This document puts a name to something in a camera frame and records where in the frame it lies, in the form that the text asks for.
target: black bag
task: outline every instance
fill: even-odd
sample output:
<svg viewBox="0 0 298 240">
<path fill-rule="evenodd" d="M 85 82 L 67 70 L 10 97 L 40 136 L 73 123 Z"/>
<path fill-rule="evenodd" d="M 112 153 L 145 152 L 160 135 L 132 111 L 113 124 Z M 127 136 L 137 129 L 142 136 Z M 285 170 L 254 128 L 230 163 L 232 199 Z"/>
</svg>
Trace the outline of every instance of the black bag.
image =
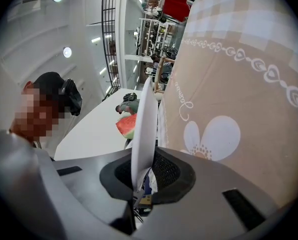
<svg viewBox="0 0 298 240">
<path fill-rule="evenodd" d="M 125 96 L 123 96 L 123 102 L 132 102 L 137 99 L 137 94 L 133 93 L 127 93 Z"/>
</svg>

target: white counter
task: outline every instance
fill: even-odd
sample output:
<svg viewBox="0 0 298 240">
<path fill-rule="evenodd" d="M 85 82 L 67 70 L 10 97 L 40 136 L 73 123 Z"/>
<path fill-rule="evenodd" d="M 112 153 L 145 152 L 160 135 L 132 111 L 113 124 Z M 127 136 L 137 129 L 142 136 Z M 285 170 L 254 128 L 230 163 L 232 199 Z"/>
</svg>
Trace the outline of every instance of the white counter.
<svg viewBox="0 0 298 240">
<path fill-rule="evenodd" d="M 121 117 L 115 108 L 128 93 L 136 93 L 140 99 L 141 91 L 120 89 L 87 114 L 58 145 L 54 159 L 68 160 L 100 156 L 123 150 L 126 139 L 116 127 Z"/>
</svg>

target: white wall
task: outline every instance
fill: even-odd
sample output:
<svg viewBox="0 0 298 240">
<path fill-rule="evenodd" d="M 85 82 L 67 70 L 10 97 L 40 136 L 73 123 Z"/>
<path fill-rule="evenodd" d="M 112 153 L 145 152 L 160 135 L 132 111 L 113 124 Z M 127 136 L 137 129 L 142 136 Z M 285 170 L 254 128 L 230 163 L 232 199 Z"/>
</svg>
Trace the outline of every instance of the white wall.
<svg viewBox="0 0 298 240">
<path fill-rule="evenodd" d="M 101 22 L 102 0 L 85 0 L 85 23 L 87 25 Z"/>
<path fill-rule="evenodd" d="M 126 24 L 127 0 L 116 0 L 115 10 L 115 48 L 119 78 L 122 88 L 127 87 L 126 65 L 125 65 L 125 24 Z"/>
<path fill-rule="evenodd" d="M 79 71 L 75 70 L 72 73 L 85 81 L 96 104 L 99 104 L 104 98 L 104 94 L 99 83 L 99 74 L 93 62 L 92 51 L 89 46 L 91 40 L 88 37 L 87 28 L 89 27 L 86 27 L 85 0 L 70 0 L 69 35 L 72 43 L 71 57 L 79 69 Z"/>
<path fill-rule="evenodd" d="M 0 130 L 7 130 L 20 103 L 20 87 L 11 79 L 0 63 Z"/>
<path fill-rule="evenodd" d="M 94 65 L 94 69 L 98 74 L 99 84 L 101 86 L 103 95 L 106 95 L 106 90 L 108 86 L 111 85 L 109 74 L 107 70 L 105 52 L 104 52 L 104 45 L 103 45 L 103 32 L 101 25 L 93 25 L 86 27 L 86 34 L 87 34 L 87 45 L 92 53 L 92 61 Z M 95 43 L 92 43 L 91 40 L 100 37 L 101 39 Z M 100 75 L 100 71 L 106 68 L 106 70 Z"/>
<path fill-rule="evenodd" d="M 126 55 L 136 55 L 137 48 L 135 46 L 136 39 L 134 31 L 140 28 L 144 10 L 138 0 L 127 0 L 125 14 L 125 35 L 124 35 L 124 53 Z M 140 73 L 140 65 L 137 60 L 125 60 L 125 74 L 127 80 L 127 88 L 134 89 L 137 83 L 137 78 Z"/>
</svg>

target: black slot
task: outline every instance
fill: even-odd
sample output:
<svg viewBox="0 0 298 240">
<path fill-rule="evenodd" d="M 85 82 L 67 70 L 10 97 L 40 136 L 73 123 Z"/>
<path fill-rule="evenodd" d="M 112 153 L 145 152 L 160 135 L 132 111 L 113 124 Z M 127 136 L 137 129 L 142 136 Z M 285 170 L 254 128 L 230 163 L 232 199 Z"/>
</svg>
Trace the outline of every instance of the black slot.
<svg viewBox="0 0 298 240">
<path fill-rule="evenodd" d="M 82 170 L 83 169 L 81 169 L 79 166 L 73 166 L 69 168 L 59 169 L 57 170 L 57 173 L 59 174 L 59 176 L 64 176 L 64 175 L 73 174 Z"/>
<path fill-rule="evenodd" d="M 34 1 L 38 1 L 38 0 L 23 0 L 22 3 L 26 4 L 26 3 L 30 3 L 30 2 L 34 2 Z"/>
<path fill-rule="evenodd" d="M 239 190 L 231 189 L 222 194 L 248 231 L 266 220 Z"/>
</svg>

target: white ceiling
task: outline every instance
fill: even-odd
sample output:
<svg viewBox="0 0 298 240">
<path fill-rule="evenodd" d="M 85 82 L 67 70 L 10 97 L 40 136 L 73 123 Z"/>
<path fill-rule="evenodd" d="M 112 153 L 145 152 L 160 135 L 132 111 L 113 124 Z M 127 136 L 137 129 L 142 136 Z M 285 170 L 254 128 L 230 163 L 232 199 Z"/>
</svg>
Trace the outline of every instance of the white ceiling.
<svg viewBox="0 0 298 240">
<path fill-rule="evenodd" d="M 81 114 L 63 126 L 61 139 L 102 101 L 110 85 L 107 71 L 99 75 L 106 66 L 101 26 L 87 26 L 99 16 L 101 22 L 101 3 L 102 0 L 40 0 L 31 7 L 26 4 L 20 8 L 13 18 L 6 14 L 0 22 L 0 70 L 19 90 L 27 81 L 35 81 L 50 71 L 73 79 L 78 86 L 83 98 Z M 101 40 L 91 43 L 97 37 Z M 63 56 L 64 47 L 72 49 L 70 58 Z"/>
</svg>

